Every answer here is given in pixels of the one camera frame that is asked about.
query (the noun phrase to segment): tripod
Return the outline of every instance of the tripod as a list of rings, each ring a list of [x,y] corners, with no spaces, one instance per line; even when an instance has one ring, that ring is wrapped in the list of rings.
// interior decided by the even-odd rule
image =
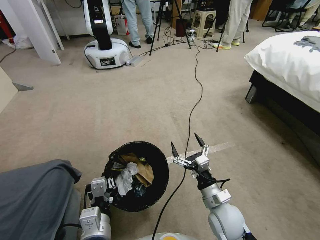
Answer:
[[[173,0],[173,1],[175,2],[176,8],[177,8],[177,10],[178,10],[179,18],[180,18],[181,24],[182,24],[182,26],[183,26],[183,30],[184,30],[184,32],[185,32],[185,34],[186,34],[186,38],[187,38],[187,42],[188,42],[189,48],[191,49],[190,42],[189,42],[189,38],[188,38],[188,36],[187,36],[186,28],[185,28],[185,26],[183,25],[183,18],[182,18],[182,16],[181,16],[180,11],[179,11],[179,7],[178,7],[177,0]],[[151,56],[151,52],[152,52],[152,48],[153,48],[153,42],[154,42],[154,38],[155,38],[155,36],[156,36],[158,24],[159,24],[159,29],[158,29],[158,38],[157,38],[157,41],[159,40],[162,13],[163,13],[163,7],[165,6],[165,4],[166,4],[166,0],[161,0],[160,6],[159,6],[159,11],[158,11],[158,16],[157,16],[157,20],[156,20],[156,27],[155,27],[155,29],[154,29],[152,44],[151,44],[151,48],[150,48],[150,52],[149,52],[149,56]]]

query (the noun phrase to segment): bed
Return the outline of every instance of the bed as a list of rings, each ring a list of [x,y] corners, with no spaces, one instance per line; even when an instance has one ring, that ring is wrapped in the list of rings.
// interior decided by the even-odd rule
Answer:
[[[320,163],[320,51],[294,44],[301,44],[305,36],[320,37],[320,33],[276,35],[245,56],[254,69],[246,100],[253,103],[268,99],[275,103],[277,107],[272,110],[293,130],[299,129],[296,133]]]
[[[76,228],[59,227],[79,220],[80,176],[65,160],[0,173],[1,240],[75,240]]]

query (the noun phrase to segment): stool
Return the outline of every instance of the stool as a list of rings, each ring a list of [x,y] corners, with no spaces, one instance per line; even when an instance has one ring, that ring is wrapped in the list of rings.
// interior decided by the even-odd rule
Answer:
[[[195,26],[195,21],[198,17],[198,15],[200,16],[200,21],[199,21],[199,26],[196,27]],[[207,22],[207,18],[209,16],[212,16],[212,26],[209,26],[209,28],[205,28],[206,22]],[[192,26],[191,28],[195,29],[195,32],[197,33],[197,38],[203,38],[203,35],[211,33],[212,36],[214,36],[214,29],[215,29],[215,20],[216,20],[216,11],[200,11],[200,10],[196,10],[194,13],[194,17],[193,17],[193,21],[192,21]]]

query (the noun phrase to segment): white pillow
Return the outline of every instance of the white pillow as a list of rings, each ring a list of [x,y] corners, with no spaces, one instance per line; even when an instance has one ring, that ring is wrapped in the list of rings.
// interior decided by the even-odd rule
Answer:
[[[285,33],[270,37],[244,58],[267,80],[320,112],[320,52],[294,45],[317,31]]]

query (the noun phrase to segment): sneaker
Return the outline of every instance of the sneaker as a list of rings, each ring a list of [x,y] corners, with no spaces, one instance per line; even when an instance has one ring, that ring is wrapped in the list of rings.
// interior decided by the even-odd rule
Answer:
[[[129,42],[129,46],[130,46],[130,47],[134,47],[134,48],[141,48],[141,46],[140,46],[140,45],[135,46],[135,45],[133,45],[133,44],[132,44],[132,42]]]
[[[214,48],[218,48],[218,43],[214,43],[213,44]],[[225,50],[229,50],[231,48],[231,46],[223,46],[220,44],[219,49],[225,49]]]
[[[231,43],[233,46],[239,46],[240,45],[240,41],[232,41]]]
[[[147,43],[151,44],[152,43],[152,37],[147,37]]]
[[[299,29],[299,30],[303,30],[303,31],[309,30],[309,26],[305,23],[305,24],[303,24],[303,25],[299,25],[299,26],[298,26],[298,29]]]

